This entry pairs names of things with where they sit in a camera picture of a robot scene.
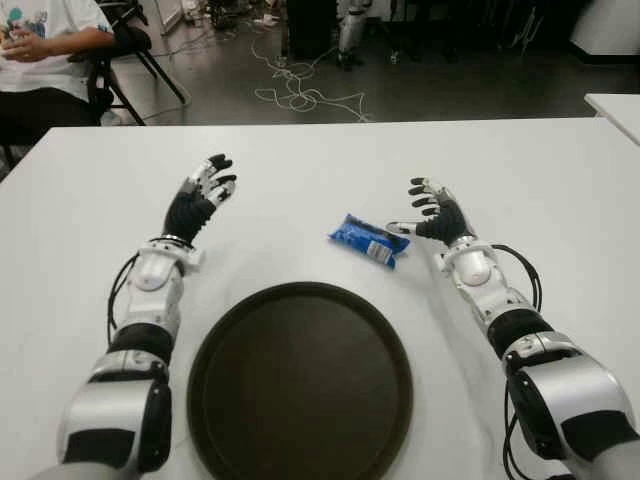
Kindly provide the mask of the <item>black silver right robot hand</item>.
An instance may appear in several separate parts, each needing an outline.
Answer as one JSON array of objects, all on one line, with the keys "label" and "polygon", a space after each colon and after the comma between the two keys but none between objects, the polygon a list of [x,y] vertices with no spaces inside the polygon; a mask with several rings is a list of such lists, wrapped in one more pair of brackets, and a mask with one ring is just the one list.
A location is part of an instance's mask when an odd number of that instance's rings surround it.
[{"label": "black silver right robot hand", "polygon": [[440,241],[451,247],[460,238],[476,237],[460,205],[450,190],[427,177],[410,180],[411,206],[420,211],[419,221],[393,221],[386,230],[397,235],[413,235]]}]

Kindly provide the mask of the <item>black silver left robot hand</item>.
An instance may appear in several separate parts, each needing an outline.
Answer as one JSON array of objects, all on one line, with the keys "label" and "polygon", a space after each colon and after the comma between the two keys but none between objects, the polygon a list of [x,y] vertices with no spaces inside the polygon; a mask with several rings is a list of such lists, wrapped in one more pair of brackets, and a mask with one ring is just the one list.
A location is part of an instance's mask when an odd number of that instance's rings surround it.
[{"label": "black silver left robot hand", "polygon": [[163,236],[191,244],[220,205],[235,192],[237,176],[220,175],[233,161],[216,154],[204,161],[188,176],[176,192],[166,212]]}]

